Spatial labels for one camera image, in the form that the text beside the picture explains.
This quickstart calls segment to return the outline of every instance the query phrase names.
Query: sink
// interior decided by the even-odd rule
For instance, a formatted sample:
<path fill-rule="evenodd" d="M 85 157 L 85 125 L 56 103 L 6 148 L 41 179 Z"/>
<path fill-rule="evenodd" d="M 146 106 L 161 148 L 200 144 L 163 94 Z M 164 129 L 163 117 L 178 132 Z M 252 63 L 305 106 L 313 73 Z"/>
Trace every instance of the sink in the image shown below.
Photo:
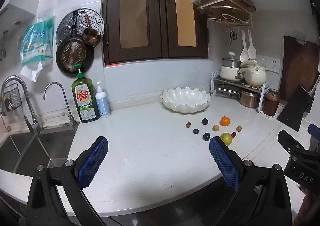
<path fill-rule="evenodd" d="M 0 169 L 33 176 L 40 164 L 47 168 L 62 166 L 77 128 L 45 129 L 40 135 L 30 132 L 10 135 L 0 147 Z"/>

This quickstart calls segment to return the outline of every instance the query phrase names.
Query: bowl rim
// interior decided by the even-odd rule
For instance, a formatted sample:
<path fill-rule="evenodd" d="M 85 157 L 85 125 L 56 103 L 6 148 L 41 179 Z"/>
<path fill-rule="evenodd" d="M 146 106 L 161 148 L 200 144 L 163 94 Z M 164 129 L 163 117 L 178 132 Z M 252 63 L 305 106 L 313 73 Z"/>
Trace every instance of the bowl rim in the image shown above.
<path fill-rule="evenodd" d="M 194 105 L 179 104 L 179 105 L 178 105 L 178 104 L 175 104 L 174 102 L 168 102 L 168 101 L 166 101 L 165 99 L 163 99 L 163 97 L 162 97 L 162 96 L 163 96 L 163 92 L 168 92 L 169 89 L 168 89 L 168 90 L 163 90 L 162 93 L 160 94 L 160 97 L 161 97 L 161 99 L 162 99 L 164 102 L 166 102 L 166 103 L 172 103 L 172 104 L 174 104 L 175 106 L 181 106 L 181 105 L 186 105 L 186 106 L 188 106 L 188 107 L 194 107 L 194 106 L 196 106 L 196 105 L 201 105 L 201 106 L 202 106 L 202 105 L 205 105 L 205 104 L 207 104 L 208 102 L 210 102 L 211 99 L 212 99 L 211 94 L 210 94 L 210 93 L 207 94 L 207 92 L 206 92 L 205 90 L 203 90 L 206 95 L 209 95 L 209 100 L 206 101 L 204 104 L 194 104 Z"/>

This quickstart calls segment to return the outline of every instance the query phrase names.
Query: green apple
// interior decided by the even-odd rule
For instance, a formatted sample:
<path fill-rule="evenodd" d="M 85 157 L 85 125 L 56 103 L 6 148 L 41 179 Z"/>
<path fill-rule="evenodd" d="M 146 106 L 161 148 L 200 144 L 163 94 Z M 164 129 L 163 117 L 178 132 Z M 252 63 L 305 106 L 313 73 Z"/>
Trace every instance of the green apple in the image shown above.
<path fill-rule="evenodd" d="M 226 144 L 227 147 L 232 143 L 232 136 L 230 133 L 222 133 L 220 135 L 220 139 Z"/>

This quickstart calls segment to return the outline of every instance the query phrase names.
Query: white spoon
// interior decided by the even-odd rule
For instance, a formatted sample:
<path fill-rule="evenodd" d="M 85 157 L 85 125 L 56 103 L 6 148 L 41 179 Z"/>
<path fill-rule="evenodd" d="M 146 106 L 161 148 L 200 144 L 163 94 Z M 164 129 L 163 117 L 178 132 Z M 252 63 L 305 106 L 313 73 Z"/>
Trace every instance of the white spoon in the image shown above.
<path fill-rule="evenodd" d="M 241 31 L 241 35 L 242 35 L 242 42 L 243 42 L 243 50 L 242 50 L 241 55 L 240 55 L 240 61 L 244 62 L 244 61 L 249 59 L 249 53 L 248 53 L 248 50 L 247 50 L 247 45 L 245 44 L 244 30 Z"/>
<path fill-rule="evenodd" d="M 256 59 L 257 51 L 252 43 L 251 30 L 248 30 L 248 36 L 249 36 L 249 41 L 250 41 L 250 45 L 249 45 L 249 49 L 248 49 L 249 58 Z"/>

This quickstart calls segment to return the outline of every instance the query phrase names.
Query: chrome faucet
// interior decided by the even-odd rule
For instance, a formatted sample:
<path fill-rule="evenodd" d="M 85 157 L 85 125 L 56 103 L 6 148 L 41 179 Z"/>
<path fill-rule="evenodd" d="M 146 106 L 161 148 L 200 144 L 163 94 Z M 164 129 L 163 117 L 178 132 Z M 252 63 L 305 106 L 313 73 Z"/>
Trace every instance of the chrome faucet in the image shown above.
<path fill-rule="evenodd" d="M 63 92 L 63 96 L 64 96 L 64 100 L 66 101 L 66 105 L 67 105 L 67 108 L 68 108 L 68 111 L 69 111 L 69 116 L 68 116 L 69 120 L 70 120 L 69 124 L 70 124 L 71 127 L 76 127 L 79 124 L 79 121 L 75 121 L 75 118 L 72 116 L 70 108 L 69 108 L 69 105 L 68 105 L 68 101 L 67 101 L 67 98 L 66 98 L 66 94 L 64 92 L 63 86 L 60 83 L 52 82 L 52 83 L 48 84 L 47 87 L 45 88 L 44 92 L 43 92 L 43 99 L 45 100 L 45 92 L 47 91 L 48 87 L 50 85 L 52 85 L 52 84 L 57 84 L 58 86 L 61 87 L 62 92 Z"/>
<path fill-rule="evenodd" d="M 31 116 L 32 116 L 32 121 L 33 121 L 33 124 L 31 125 L 29 120 L 28 120 L 28 118 L 26 117 L 26 115 L 24 116 L 24 120 L 26 121 L 26 124 L 27 124 L 30 132 L 31 133 L 35 133 L 35 132 L 41 133 L 43 131 L 43 127 L 41 126 L 41 123 L 38 120 L 38 117 L 36 116 L 35 111 L 33 110 L 33 106 L 32 106 L 31 101 L 30 101 L 30 97 L 29 97 L 27 86 L 26 86 L 25 82 L 23 81 L 23 79 L 21 77 L 17 76 L 17 75 L 12 75 L 12 76 L 8 77 L 2 84 L 2 87 L 1 87 L 1 99 L 0 99 L 2 116 L 6 116 L 7 115 L 7 111 L 6 111 L 4 100 L 3 100 L 3 98 L 4 98 L 4 92 L 3 91 L 4 91 L 4 88 L 7 85 L 7 83 L 9 83 L 10 81 L 17 81 L 22 86 L 22 89 L 23 89 L 23 92 L 24 92 L 24 96 L 26 97 L 26 101 L 27 101 L 27 104 L 28 104 L 28 107 L 29 107 L 29 110 L 30 110 L 30 113 L 31 113 Z"/>

